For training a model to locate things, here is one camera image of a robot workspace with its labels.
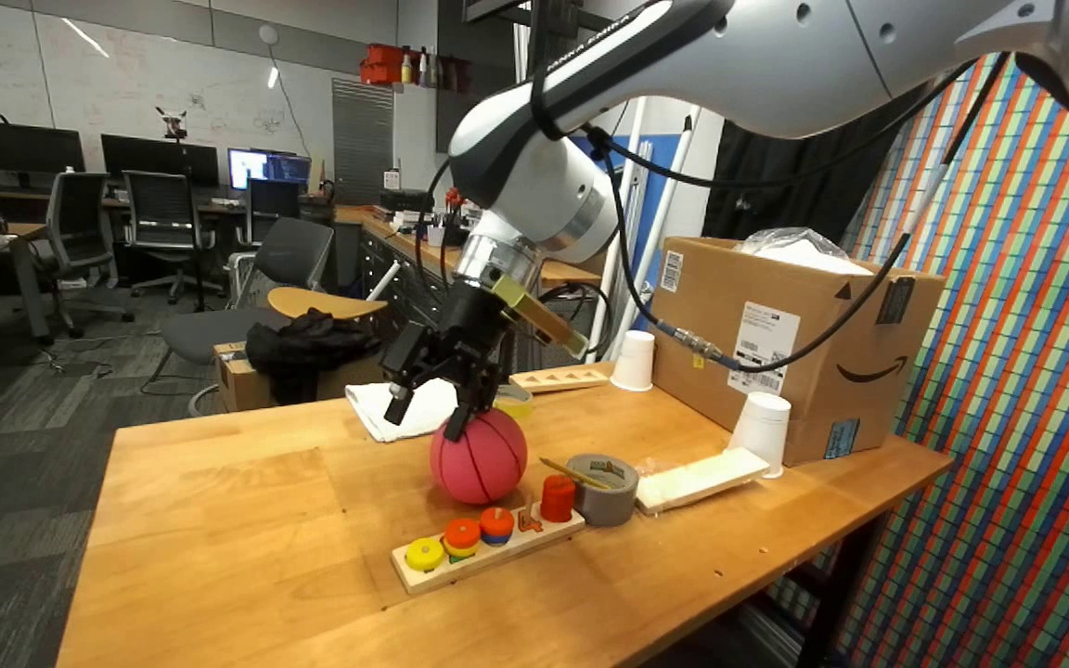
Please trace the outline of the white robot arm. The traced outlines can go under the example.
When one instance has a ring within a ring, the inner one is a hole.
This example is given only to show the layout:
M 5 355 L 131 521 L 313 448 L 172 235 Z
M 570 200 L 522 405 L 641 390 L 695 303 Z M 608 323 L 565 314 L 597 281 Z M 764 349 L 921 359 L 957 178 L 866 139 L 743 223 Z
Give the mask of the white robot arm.
M 761 134 L 838 131 L 960 64 L 1008 53 L 1069 108 L 1069 0 L 647 0 L 542 73 L 480 99 L 448 142 L 448 182 L 480 223 L 439 314 L 384 355 L 389 418 L 445 379 L 452 416 L 482 416 L 502 385 L 495 349 L 512 286 L 542 260 L 582 265 L 620 225 L 615 187 L 576 139 L 636 95 L 671 95 Z

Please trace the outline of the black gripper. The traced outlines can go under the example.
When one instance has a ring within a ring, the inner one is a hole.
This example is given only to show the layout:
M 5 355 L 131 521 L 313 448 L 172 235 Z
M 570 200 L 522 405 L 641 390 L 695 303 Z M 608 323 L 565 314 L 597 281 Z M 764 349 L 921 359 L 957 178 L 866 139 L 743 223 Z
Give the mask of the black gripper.
M 384 422 L 396 426 L 408 416 L 428 379 L 448 379 L 457 405 L 443 435 L 459 439 L 467 422 L 495 405 L 506 332 L 506 302 L 474 286 L 452 286 L 429 313 L 408 314 L 382 354 L 389 374 Z

